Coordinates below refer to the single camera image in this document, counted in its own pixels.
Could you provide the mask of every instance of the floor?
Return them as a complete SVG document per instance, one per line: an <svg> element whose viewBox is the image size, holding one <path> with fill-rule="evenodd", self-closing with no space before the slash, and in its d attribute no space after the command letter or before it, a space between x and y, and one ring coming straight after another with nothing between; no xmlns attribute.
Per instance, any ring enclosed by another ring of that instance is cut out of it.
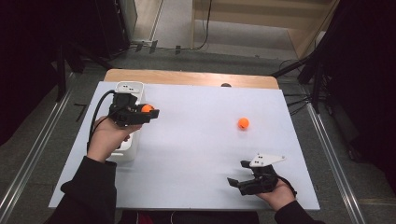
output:
<svg viewBox="0 0 396 224"><path fill-rule="evenodd" d="M223 22L210 22L209 38L200 52L186 51L183 57L178 58L173 52L175 46L188 48L190 45L191 0L135 2L140 16L136 23L133 43L144 42L149 46L153 40L158 40L158 49L155 54L149 53L148 49L140 52L130 50L112 61L117 67L268 75L297 61L286 30ZM197 46L202 43L204 26L204 21L196 21ZM16 194L19 200L12 204L15 206L14 211L6 213L3 208L0 210L1 218L4 214L9 216L6 218L7 223L42 223L43 218L51 214L48 202L81 123L79 115L82 108L79 105L89 103L96 83L103 80L105 73L106 71L97 64L87 62L84 74L72 74L69 78L69 85L74 86L70 90L70 98L64 102L66 106L62 108L63 114L46 140L47 147L43 148L35 169L28 172L28 182L22 183L26 184L26 187ZM303 87L296 82L298 74L299 71L294 70L281 77L278 80L280 89L285 93L302 93ZM24 160L31 156L29 152L35 144L35 137L32 136L39 135L53 107L60 106L53 103L55 97L56 90L52 91L22 124L16 134L18 138L0 147L1 193L7 192ZM321 118L365 217L365 222L358 223L394 223L396 200L394 193L384 181L384 176L371 164L351 162L345 151L346 143L343 142L336 123L327 113L321 113ZM354 223L345 208L326 155L321 150L322 143L317 138L316 128L307 108L293 116L292 120L306 155L308 170L312 172L311 178L317 188L322 208L320 212L310 214L327 223ZM273 212L262 212L261 223L275 223Z"/></svg>

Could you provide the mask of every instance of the gray floor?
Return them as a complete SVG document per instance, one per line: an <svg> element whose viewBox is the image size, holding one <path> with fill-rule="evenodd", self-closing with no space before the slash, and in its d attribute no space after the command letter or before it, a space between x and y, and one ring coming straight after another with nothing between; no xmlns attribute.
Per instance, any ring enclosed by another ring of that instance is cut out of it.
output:
<svg viewBox="0 0 396 224"><path fill-rule="evenodd" d="M164 1L163 8L170 7L166 4L173 1L175 0ZM172 33L169 30L166 35L166 28L163 26L166 24L166 17L169 17L169 14L163 11L162 19L160 18L155 33L156 39L159 40L159 46L161 47L162 43L163 47L167 48L183 45L180 44L182 40L178 41L177 39L188 39L185 35L172 35L179 33ZM265 76L292 63L292 61L284 62L284 60L295 59L295 55L290 54L292 49L290 49L290 41L284 36L285 33L282 30L277 30L273 34L282 35L283 43L276 42L275 44L270 40L273 37L268 37L270 39L264 42L268 44L268 48L272 48L272 51L265 48L258 48L264 49L260 52L252 50L258 41L248 42L253 47L238 47L240 45L238 45L237 39L241 37L239 35L234 35L236 38L234 40L221 42L228 43L228 45L217 45L219 41L216 40L216 34L213 34L209 38L209 48L203 52L182 51L176 55L174 51L167 49L157 49L151 54L148 49L139 52L130 50L110 63L115 67L125 69L161 69ZM250 37L251 40L256 38L255 35ZM48 209L50 197L82 122L82 119L77 120L81 113L81 106L75 104L88 105L97 82L103 80L106 73L106 70L96 63L86 62L86 66L83 74L75 74L77 82L73 85L64 112L54 127L27 185L17 200L8 223L42 223L52 212ZM302 87L296 80L298 74L299 71L294 70L278 79L279 87L284 93L302 93ZM17 175L52 108L55 107L56 91L54 89L43 99L14 136L0 146L0 193L6 192ZM299 97L286 97L286 99L288 102L292 102ZM394 223L396 198L385 177L372 164L356 163L349 159L347 144L340 135L337 124L326 113L323 104L320 105L320 111L332 145L358 199L366 223ZM309 213L314 218L322 219L327 223L352 223L307 107L292 116L292 121L321 206L320 211ZM262 223L275 223L273 215L272 211L260 211Z"/></svg>

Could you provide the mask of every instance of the table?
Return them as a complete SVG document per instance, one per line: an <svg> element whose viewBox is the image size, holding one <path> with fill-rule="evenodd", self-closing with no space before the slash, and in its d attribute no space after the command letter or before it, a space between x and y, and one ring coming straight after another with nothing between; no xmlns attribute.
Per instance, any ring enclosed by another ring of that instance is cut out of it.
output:
<svg viewBox="0 0 396 224"><path fill-rule="evenodd" d="M286 161L274 164L276 171L295 183L302 207L319 209L289 111L273 77L117 69L108 71L105 82L98 85L49 207L57 206L63 196L59 187L79 166L84 155L81 148L85 146L92 111L99 98L115 87L112 81L120 80L145 82L147 103L158 106L161 112L142 128L134 161L119 162L118 208L269 208L255 196L241 196L238 189L228 186L226 178L251 179L250 170L242 168L239 162L263 152L286 156ZM224 82L233 87L219 87ZM107 98L103 105L110 102ZM99 110L99 114L106 112L106 107ZM251 121L246 132L236 128L237 118L243 115Z"/></svg>
<svg viewBox="0 0 396 224"><path fill-rule="evenodd" d="M339 0L213 0L210 20L287 28L297 57L302 59L315 45L320 32L326 31L338 2ZM208 9L209 0L192 1L192 49L195 20L207 20Z"/></svg>

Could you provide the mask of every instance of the orange ball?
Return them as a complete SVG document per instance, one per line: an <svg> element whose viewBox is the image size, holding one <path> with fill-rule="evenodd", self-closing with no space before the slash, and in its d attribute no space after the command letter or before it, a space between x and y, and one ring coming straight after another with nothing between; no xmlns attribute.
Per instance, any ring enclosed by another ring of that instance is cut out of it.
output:
<svg viewBox="0 0 396 224"><path fill-rule="evenodd" d="M153 110L154 107L152 105L143 105L142 107L142 112L149 112L150 110Z"/></svg>
<svg viewBox="0 0 396 224"><path fill-rule="evenodd" d="M238 127L242 130L245 130L248 127L248 119L241 118L240 120L238 120Z"/></svg>

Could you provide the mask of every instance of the hand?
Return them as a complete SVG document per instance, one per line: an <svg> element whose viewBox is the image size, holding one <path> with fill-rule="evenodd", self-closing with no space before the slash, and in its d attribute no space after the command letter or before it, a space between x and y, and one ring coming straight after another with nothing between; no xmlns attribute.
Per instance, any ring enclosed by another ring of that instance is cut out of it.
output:
<svg viewBox="0 0 396 224"><path fill-rule="evenodd" d="M87 157L99 162L105 162L111 153L129 139L129 134L139 130L139 125L120 127L110 118L99 118L95 122L95 132L88 149Z"/></svg>
<svg viewBox="0 0 396 224"><path fill-rule="evenodd" d="M256 194L265 200L277 212L283 206L294 202L295 198L289 186L278 179L275 189L272 192Z"/></svg>

